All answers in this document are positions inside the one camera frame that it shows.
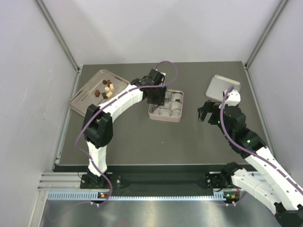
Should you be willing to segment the dark chocolate piece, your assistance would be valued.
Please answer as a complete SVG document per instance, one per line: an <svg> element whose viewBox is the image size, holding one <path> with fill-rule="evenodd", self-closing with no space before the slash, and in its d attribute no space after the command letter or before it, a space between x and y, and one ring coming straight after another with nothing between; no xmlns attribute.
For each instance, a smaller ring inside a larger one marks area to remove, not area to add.
<svg viewBox="0 0 303 227"><path fill-rule="evenodd" d="M103 93L101 93L101 94L102 94L102 97L103 97L104 99L107 99L107 98L108 98L106 92L103 92Z"/></svg>

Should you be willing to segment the brown chocolate piece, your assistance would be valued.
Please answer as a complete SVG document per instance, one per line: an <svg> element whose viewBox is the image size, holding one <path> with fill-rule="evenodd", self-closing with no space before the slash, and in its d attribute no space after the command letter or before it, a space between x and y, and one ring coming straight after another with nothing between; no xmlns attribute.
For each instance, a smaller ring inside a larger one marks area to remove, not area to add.
<svg viewBox="0 0 303 227"><path fill-rule="evenodd" d="M100 91L99 90L96 90L95 93L94 93L95 97L99 97L100 96Z"/></svg>

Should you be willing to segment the metal tongs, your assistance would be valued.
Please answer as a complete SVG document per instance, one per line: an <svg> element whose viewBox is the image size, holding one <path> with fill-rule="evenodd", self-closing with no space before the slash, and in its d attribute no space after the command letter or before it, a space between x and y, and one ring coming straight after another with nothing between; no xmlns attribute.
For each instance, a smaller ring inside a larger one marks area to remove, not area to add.
<svg viewBox="0 0 303 227"><path fill-rule="evenodd" d="M172 92L166 93L165 98L164 98L164 103L162 105L152 105L151 106L151 111L154 112L157 108L170 109L170 107L171 107L170 103L171 103L171 100L172 100L172 96L173 96Z"/></svg>

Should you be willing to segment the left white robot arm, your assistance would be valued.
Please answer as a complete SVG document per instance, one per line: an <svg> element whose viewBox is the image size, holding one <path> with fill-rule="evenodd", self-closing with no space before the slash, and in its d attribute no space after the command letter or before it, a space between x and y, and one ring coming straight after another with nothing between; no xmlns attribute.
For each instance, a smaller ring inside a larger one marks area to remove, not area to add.
<svg viewBox="0 0 303 227"><path fill-rule="evenodd" d="M113 138L113 123L125 110L146 99L163 104L167 87L165 73L151 69L142 79L134 79L124 90L100 105L91 104L85 114L82 133L89 149L89 165L83 177L86 184L101 188L107 183L106 149Z"/></svg>

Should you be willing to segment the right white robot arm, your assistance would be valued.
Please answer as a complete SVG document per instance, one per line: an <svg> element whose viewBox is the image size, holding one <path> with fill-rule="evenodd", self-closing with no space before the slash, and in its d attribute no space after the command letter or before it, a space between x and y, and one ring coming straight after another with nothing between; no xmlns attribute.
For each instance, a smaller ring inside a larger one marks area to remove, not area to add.
<svg viewBox="0 0 303 227"><path fill-rule="evenodd" d="M206 176L209 188L240 188L265 205L282 227L303 225L303 189L277 162L264 140L246 125L239 108L237 90L225 90L222 102L207 100L198 108L198 119L219 127L230 147L253 166L264 181L258 180L235 162L226 164L219 174Z"/></svg>

